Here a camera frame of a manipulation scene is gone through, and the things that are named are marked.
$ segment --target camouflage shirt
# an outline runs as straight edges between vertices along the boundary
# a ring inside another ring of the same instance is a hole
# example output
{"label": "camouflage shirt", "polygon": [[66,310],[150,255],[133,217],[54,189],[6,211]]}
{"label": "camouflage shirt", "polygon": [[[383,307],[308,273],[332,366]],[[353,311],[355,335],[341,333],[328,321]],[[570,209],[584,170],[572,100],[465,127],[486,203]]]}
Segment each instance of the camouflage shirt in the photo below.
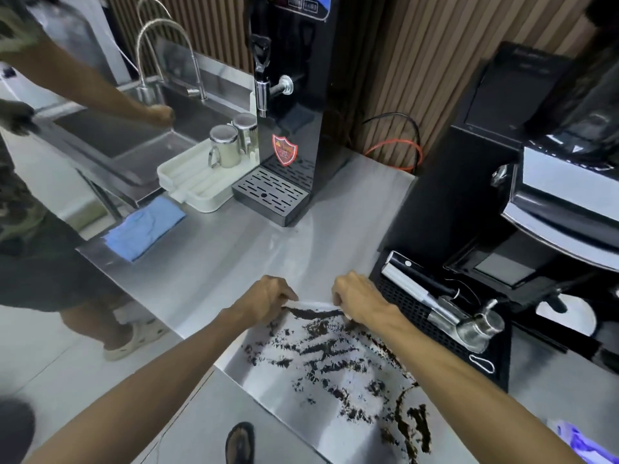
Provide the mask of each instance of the camouflage shirt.
{"label": "camouflage shirt", "polygon": [[[0,54],[18,52],[38,42],[42,29],[28,11],[28,1],[0,0]],[[0,125],[11,124],[13,104],[0,101]],[[0,138],[0,242],[27,238],[46,212],[15,173],[6,144]]]}

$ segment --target countertop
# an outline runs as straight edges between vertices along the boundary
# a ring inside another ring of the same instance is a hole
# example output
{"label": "countertop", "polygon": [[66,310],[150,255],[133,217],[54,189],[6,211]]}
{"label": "countertop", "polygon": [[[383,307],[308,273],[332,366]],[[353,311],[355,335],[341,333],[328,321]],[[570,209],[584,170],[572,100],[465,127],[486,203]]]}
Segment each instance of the countertop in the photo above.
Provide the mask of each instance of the countertop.
{"label": "countertop", "polygon": [[[337,275],[369,274],[411,182],[404,172],[352,155],[291,227],[230,200],[211,214],[183,207],[187,217],[133,264],[99,237],[80,251],[187,338],[265,273],[285,277],[306,301],[329,301]],[[538,417],[572,421],[619,452],[619,377],[521,332],[512,349],[512,396]],[[380,340],[345,332],[342,318],[287,313],[241,335],[215,365],[335,464],[475,462]]]}

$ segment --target black coffee machine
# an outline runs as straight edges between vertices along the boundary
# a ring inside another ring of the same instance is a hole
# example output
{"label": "black coffee machine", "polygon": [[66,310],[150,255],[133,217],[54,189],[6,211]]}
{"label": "black coffee machine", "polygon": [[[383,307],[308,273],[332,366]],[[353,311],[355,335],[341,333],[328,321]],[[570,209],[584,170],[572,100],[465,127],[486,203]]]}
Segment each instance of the black coffee machine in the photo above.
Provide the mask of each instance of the black coffee machine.
{"label": "black coffee machine", "polygon": [[232,190],[281,226],[299,217],[349,156],[323,136],[329,86],[347,58],[346,8],[344,0],[246,0],[260,166]]}
{"label": "black coffee machine", "polygon": [[[503,43],[479,67],[380,263],[397,251],[439,286],[466,284],[498,300],[506,322],[617,372],[619,356],[594,337],[619,321],[619,12],[587,14],[599,31],[575,61]],[[591,309],[586,327],[556,320],[567,296]]]}

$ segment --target drip tray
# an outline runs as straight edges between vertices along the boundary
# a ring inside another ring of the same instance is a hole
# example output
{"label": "drip tray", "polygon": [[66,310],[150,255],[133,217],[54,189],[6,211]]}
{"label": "drip tray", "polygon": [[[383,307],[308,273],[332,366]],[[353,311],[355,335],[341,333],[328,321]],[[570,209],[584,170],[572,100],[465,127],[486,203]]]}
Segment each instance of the drip tray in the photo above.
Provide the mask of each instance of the drip tray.
{"label": "drip tray", "polygon": [[233,186],[235,198],[281,226],[303,209],[310,194],[288,180],[258,166]]}
{"label": "drip tray", "polygon": [[492,382],[507,392],[507,384],[509,383],[509,359],[511,356],[511,322],[509,319],[505,319],[505,316],[503,316],[505,320],[505,330],[490,341],[490,345],[484,353],[476,355],[494,363],[496,368],[495,373],[488,374],[469,361],[468,355],[471,353],[470,351],[428,321],[428,314],[432,311],[428,306],[417,301],[398,285],[381,274],[381,269],[390,252],[390,250],[384,250],[381,253],[378,262],[376,262],[369,276],[369,279],[374,282],[384,299],[398,306],[406,319],[410,320],[415,327],[421,330],[425,335],[443,345],[458,358],[476,368],[477,371],[486,375]]}

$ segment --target brown wall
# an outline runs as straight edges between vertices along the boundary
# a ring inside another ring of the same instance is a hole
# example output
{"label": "brown wall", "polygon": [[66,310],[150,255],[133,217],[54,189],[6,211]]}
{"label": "brown wall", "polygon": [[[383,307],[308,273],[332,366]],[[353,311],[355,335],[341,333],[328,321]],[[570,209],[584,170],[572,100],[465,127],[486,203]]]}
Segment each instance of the brown wall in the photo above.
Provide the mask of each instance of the brown wall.
{"label": "brown wall", "polygon": [[[132,50],[137,0],[110,1]],[[243,0],[161,1],[188,30],[197,51],[251,71],[244,46]],[[588,1],[355,0],[355,24],[364,29],[357,28],[353,44],[358,48],[350,52],[352,99],[339,113],[344,129],[340,140],[363,151],[384,139],[409,139],[412,132],[403,119],[360,126],[364,117],[400,111],[419,123],[428,150],[481,58],[490,57],[502,40],[574,55],[592,32],[582,15]],[[148,6],[145,19],[160,13]],[[180,42],[174,33],[168,36]],[[406,145],[388,145],[374,156],[406,166],[413,154]]]}

